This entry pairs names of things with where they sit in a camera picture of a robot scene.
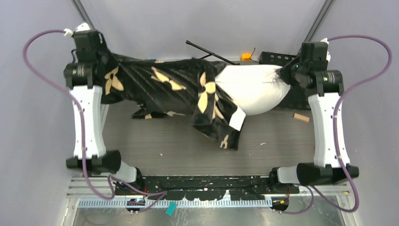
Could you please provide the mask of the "black floral pillowcase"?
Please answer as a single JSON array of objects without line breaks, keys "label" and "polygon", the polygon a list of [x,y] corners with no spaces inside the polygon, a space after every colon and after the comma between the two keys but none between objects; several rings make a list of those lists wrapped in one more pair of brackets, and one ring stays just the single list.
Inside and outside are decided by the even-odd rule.
[{"label": "black floral pillowcase", "polygon": [[103,89],[102,104],[136,102],[133,119],[190,116],[193,128],[220,148],[236,151],[240,130],[230,122],[238,105],[216,83],[226,67],[204,59],[158,62],[113,54],[95,84]]}]

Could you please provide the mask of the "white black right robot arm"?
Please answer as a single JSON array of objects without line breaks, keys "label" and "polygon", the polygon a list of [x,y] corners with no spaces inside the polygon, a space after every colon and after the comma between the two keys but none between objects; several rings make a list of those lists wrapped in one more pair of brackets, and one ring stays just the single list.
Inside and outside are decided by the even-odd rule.
[{"label": "white black right robot arm", "polygon": [[344,94],[342,73],[328,70],[328,43],[304,42],[301,51],[277,74],[304,90],[313,116],[315,155],[313,162],[275,167],[269,173],[269,188],[281,193],[287,184],[334,185],[359,176],[359,168],[348,157],[342,123]]}]

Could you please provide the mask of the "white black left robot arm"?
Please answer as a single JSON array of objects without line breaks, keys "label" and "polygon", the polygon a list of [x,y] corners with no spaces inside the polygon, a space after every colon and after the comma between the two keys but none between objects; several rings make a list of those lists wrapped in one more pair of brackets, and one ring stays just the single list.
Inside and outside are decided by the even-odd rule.
[{"label": "white black left robot arm", "polygon": [[75,117],[75,148],[66,167],[81,170],[86,178],[110,175],[126,182],[126,189],[138,195],[144,190],[140,169],[126,164],[118,150],[108,151],[102,135],[101,98],[118,71],[116,61],[99,31],[65,29],[64,34],[76,45],[72,62],[64,69]]}]

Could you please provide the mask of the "white pillow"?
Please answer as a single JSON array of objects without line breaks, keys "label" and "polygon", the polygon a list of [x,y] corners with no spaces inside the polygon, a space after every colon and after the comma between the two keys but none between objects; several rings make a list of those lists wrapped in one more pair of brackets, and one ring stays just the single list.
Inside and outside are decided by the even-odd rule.
[{"label": "white pillow", "polygon": [[215,78],[216,84],[238,106],[229,126],[241,131],[246,116],[262,114],[276,107],[291,86],[277,74],[277,65],[228,65]]}]

